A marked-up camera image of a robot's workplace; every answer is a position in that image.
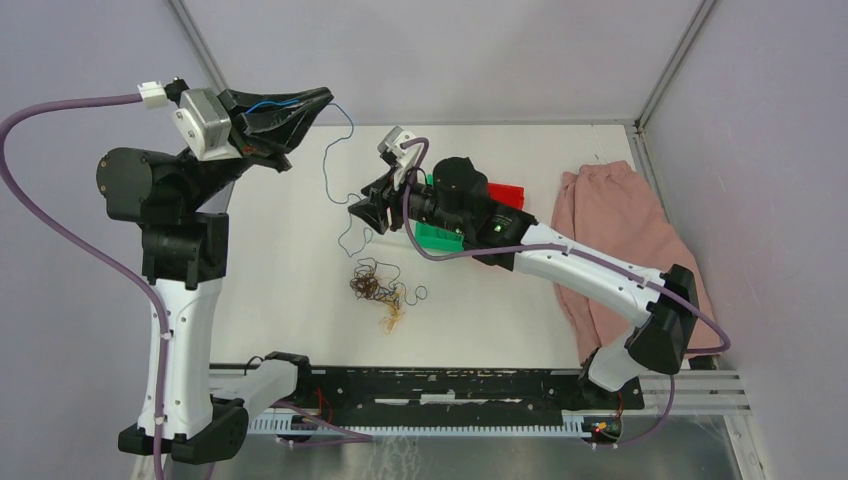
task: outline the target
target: white wall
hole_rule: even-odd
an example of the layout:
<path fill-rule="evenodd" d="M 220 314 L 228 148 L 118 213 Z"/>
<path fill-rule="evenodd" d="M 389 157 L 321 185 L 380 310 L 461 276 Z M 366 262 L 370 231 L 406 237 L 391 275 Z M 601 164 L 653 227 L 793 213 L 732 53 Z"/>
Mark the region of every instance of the white wall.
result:
<path fill-rule="evenodd" d="M 206 80 L 163 0 L 27 1 L 0 7 L 0 116 L 46 100 L 132 93 L 144 80 Z M 164 110 L 26 121 L 6 148 L 23 188 L 57 219 L 141 266 L 138 228 L 106 217 L 94 173 L 117 146 L 176 152 Z M 137 287 L 38 223 L 0 187 L 0 478 L 127 478 L 117 434 L 134 422 L 149 325 Z"/>
<path fill-rule="evenodd" d="M 233 88 L 428 125 L 635 118 L 700 0 L 185 3 Z"/>
<path fill-rule="evenodd" d="M 776 479 L 845 478 L 848 3 L 721 2 L 648 126 Z"/>

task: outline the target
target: white connector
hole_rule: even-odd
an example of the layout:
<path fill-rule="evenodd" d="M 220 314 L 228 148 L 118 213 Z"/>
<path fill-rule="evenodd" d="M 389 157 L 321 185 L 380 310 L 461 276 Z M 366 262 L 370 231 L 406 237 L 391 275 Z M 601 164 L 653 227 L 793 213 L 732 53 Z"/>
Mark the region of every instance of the white connector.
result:
<path fill-rule="evenodd" d="M 159 82 L 144 82 L 138 86 L 144 105 L 148 108 L 159 108 L 168 105 L 168 96 L 165 95 L 165 87 Z"/>

